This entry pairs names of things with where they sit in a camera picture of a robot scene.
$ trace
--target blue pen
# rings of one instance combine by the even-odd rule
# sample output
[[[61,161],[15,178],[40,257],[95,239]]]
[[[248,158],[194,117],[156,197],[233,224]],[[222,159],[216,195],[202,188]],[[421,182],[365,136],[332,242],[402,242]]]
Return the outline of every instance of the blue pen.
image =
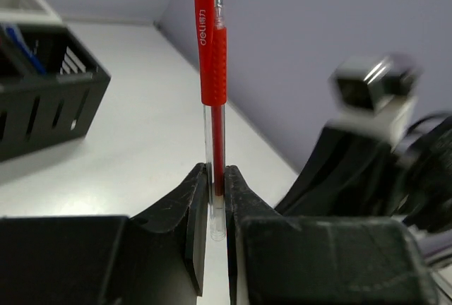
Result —
[[[36,71],[40,74],[46,74],[47,71],[45,67],[28,48],[25,40],[23,39],[22,33],[20,33],[20,30],[14,25],[6,25],[4,26],[4,30],[9,39],[11,39],[11,41],[17,46],[17,48],[19,48],[23,55],[26,56],[30,63],[35,67]]]

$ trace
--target pen clip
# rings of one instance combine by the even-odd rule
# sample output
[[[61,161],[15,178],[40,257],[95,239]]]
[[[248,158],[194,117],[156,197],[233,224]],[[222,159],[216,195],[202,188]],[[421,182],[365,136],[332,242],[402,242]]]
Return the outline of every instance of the pen clip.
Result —
[[[198,38],[201,99],[206,104],[212,64],[212,38],[215,23],[214,0],[195,0],[196,36]]]

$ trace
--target black desk organizer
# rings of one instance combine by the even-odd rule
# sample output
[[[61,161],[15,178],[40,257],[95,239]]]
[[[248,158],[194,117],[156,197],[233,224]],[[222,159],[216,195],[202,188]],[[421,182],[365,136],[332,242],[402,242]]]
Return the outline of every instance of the black desk organizer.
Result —
[[[38,74],[2,38],[0,161],[83,137],[110,80],[69,29],[41,25],[19,28],[47,74]]]

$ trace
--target transparent pen barrel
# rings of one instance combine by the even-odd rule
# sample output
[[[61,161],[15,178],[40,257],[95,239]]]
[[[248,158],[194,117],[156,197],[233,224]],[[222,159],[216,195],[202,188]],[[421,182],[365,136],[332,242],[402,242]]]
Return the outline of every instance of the transparent pen barrel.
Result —
[[[225,107],[204,106],[206,164],[209,185],[210,236],[225,238]]]

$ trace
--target pen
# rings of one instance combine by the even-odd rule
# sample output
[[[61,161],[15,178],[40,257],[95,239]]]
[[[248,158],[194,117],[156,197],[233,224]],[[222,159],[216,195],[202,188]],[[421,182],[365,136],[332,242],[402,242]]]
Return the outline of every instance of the pen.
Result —
[[[45,67],[28,48],[25,40],[23,39],[22,33],[20,33],[20,30],[14,25],[6,25],[4,26],[4,30],[8,38],[14,43],[15,46],[17,46],[17,48],[19,48],[22,54],[27,57],[28,61],[33,65],[36,71],[39,74],[46,74]]]
[[[204,105],[206,166],[210,202],[210,235],[226,235],[225,103],[227,101],[227,30],[223,0],[195,0],[201,101]]]

